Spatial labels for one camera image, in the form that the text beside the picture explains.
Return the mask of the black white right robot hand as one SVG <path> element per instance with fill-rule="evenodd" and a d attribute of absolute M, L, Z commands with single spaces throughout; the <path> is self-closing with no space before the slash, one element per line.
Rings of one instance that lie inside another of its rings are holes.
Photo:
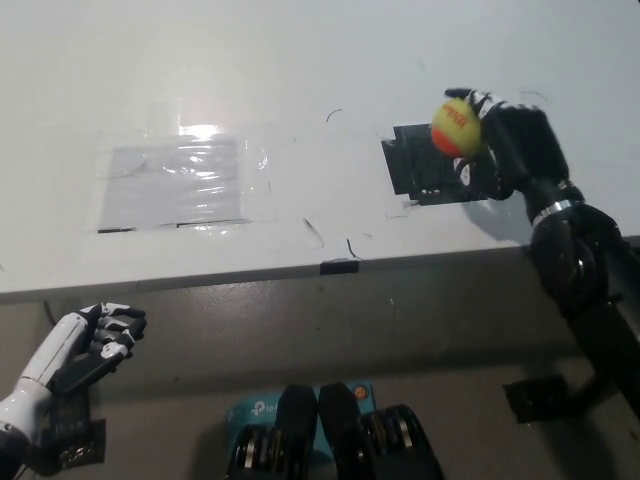
<path fill-rule="evenodd" d="M 472 88 L 449 88 L 445 95 L 464 101 L 480 121 L 480 151 L 454 160 L 467 189 L 505 200 L 533 180 L 556 184 L 569 178 L 564 153 L 543 110 Z"/>

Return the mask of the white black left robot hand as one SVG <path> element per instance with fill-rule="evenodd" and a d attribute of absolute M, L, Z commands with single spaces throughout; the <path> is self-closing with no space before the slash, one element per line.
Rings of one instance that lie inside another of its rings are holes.
<path fill-rule="evenodd" d="M 146 313 L 117 303 L 97 303 L 63 316 L 21 376 L 71 397 L 117 370 L 144 337 Z"/>

